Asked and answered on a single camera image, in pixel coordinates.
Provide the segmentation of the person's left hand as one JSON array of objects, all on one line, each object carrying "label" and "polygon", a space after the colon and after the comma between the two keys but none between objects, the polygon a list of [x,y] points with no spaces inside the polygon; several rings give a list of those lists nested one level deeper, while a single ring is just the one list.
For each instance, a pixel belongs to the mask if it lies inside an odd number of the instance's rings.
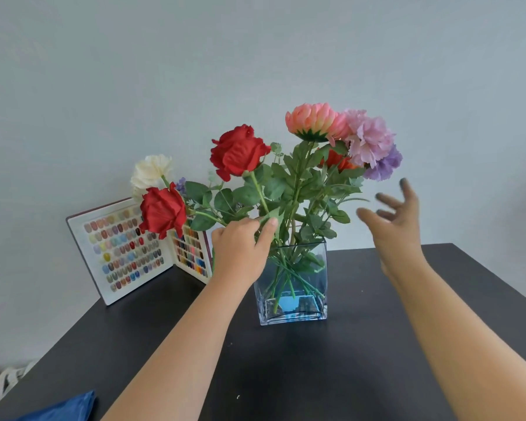
[{"label": "person's left hand", "polygon": [[215,265],[210,288],[245,292],[259,278],[270,251],[256,248],[262,227],[259,219],[244,218],[212,233]]}]

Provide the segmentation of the person's right hand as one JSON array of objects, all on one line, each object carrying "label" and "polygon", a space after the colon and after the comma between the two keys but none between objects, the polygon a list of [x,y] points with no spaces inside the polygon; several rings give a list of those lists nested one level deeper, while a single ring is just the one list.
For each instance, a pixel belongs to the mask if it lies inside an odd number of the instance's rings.
[{"label": "person's right hand", "polygon": [[402,201],[382,192],[376,194],[376,200],[388,207],[376,211],[387,220],[387,230],[381,236],[372,235],[381,268],[393,282],[415,277],[427,266],[421,247],[419,199],[407,178],[399,185]]}]

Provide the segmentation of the red artificial rose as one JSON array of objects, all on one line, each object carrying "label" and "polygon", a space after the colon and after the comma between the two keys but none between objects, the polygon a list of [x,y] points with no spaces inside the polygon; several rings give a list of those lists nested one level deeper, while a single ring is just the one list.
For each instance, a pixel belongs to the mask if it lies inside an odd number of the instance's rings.
[{"label": "red artificial rose", "polygon": [[241,125],[212,141],[210,161],[223,184],[204,194],[205,225],[227,225],[256,210],[265,223],[270,218],[283,221],[289,174],[281,165],[280,150],[273,149],[254,129]]},{"label": "red artificial rose", "polygon": [[225,225],[222,219],[207,209],[194,208],[178,189],[178,185],[169,182],[168,186],[160,189],[149,187],[142,196],[140,210],[142,223],[139,228],[158,234],[165,239],[170,231],[174,231],[179,239],[184,237],[184,228],[188,221],[200,218],[200,225],[196,230],[202,231],[204,226],[211,228],[215,224]]}]

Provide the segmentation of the person's left forearm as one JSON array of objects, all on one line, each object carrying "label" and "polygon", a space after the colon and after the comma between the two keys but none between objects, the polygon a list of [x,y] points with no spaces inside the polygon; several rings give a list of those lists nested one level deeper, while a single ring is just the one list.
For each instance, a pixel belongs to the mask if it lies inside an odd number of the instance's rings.
[{"label": "person's left forearm", "polygon": [[198,421],[232,317],[256,278],[216,273],[101,421]]}]

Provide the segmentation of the person's right forearm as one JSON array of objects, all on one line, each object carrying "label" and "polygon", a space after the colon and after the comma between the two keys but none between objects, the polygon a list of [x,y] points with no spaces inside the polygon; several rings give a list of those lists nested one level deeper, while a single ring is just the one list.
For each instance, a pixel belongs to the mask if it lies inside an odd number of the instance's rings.
[{"label": "person's right forearm", "polygon": [[425,258],[381,262],[456,418],[526,421],[526,361]]}]

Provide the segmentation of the purple artificial hydrangea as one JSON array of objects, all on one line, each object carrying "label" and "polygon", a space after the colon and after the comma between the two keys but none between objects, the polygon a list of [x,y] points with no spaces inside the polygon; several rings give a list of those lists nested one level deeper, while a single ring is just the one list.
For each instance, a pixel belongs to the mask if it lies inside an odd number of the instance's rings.
[{"label": "purple artificial hydrangea", "polygon": [[385,181],[389,179],[393,172],[398,169],[402,163],[403,155],[394,144],[389,153],[376,162],[374,167],[367,167],[364,173],[365,179],[372,181]]}]

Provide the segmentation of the orange red artificial flower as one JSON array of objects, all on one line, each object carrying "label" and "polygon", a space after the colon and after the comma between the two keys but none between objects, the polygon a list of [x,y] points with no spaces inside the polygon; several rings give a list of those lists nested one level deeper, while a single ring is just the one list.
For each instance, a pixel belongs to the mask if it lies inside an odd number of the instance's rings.
[{"label": "orange red artificial flower", "polygon": [[324,166],[327,166],[327,169],[337,167],[339,173],[344,170],[353,170],[361,168],[362,166],[348,155],[341,155],[331,148],[320,148],[316,150],[316,155],[320,155],[320,162],[318,163],[318,168],[322,169]]}]

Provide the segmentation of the square clear glass vase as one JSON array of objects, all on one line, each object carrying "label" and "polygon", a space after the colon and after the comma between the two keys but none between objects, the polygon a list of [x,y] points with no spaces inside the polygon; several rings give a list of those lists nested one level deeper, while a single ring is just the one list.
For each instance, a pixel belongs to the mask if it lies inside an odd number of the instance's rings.
[{"label": "square clear glass vase", "polygon": [[272,247],[253,287],[262,326],[325,320],[328,316],[326,242]]}]

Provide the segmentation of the pink artificial hydrangea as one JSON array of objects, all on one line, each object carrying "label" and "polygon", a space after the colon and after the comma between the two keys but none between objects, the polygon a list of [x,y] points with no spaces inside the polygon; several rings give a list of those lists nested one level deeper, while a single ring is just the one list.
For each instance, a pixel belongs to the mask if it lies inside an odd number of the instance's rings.
[{"label": "pink artificial hydrangea", "polygon": [[344,114],[348,129],[344,142],[351,163],[375,167],[391,151],[395,134],[382,117],[370,117],[366,110],[347,109]]}]

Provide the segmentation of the pink orange artificial chrysanthemum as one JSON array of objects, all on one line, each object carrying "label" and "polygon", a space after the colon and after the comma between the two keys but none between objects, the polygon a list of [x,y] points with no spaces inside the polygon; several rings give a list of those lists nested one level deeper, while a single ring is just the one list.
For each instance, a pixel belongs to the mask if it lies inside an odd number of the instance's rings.
[{"label": "pink orange artificial chrysanthemum", "polygon": [[337,237],[332,223],[351,221],[340,205],[361,193],[362,167],[341,173],[337,167],[320,169],[316,150],[331,148],[348,155],[345,114],[328,103],[302,104],[286,113],[286,126],[300,142],[289,155],[281,155],[289,192],[278,241],[288,246],[331,240]]}]

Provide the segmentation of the cream artificial flower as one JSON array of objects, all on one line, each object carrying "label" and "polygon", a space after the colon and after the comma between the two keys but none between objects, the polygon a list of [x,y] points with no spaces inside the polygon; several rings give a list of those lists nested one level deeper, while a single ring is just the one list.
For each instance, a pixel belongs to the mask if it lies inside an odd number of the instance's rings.
[{"label": "cream artificial flower", "polygon": [[147,189],[166,189],[170,184],[172,158],[165,155],[149,155],[136,163],[131,176],[132,197],[141,203]]}]

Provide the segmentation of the nail colour sample book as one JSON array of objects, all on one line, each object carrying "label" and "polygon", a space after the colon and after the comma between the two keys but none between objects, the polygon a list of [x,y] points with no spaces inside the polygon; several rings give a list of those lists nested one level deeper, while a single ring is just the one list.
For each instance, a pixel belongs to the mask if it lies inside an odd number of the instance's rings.
[{"label": "nail colour sample book", "polygon": [[206,284],[212,277],[212,255],[205,231],[194,231],[192,217],[165,239],[139,228],[139,204],[125,198],[67,217],[88,271],[109,306],[143,284],[176,267]]}]

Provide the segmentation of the blue cloth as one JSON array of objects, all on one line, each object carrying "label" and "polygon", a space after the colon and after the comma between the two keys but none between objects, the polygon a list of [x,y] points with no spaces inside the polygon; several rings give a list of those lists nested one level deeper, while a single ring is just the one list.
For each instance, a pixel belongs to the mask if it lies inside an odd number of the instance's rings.
[{"label": "blue cloth", "polygon": [[96,393],[91,390],[11,421],[89,421],[95,400]]}]

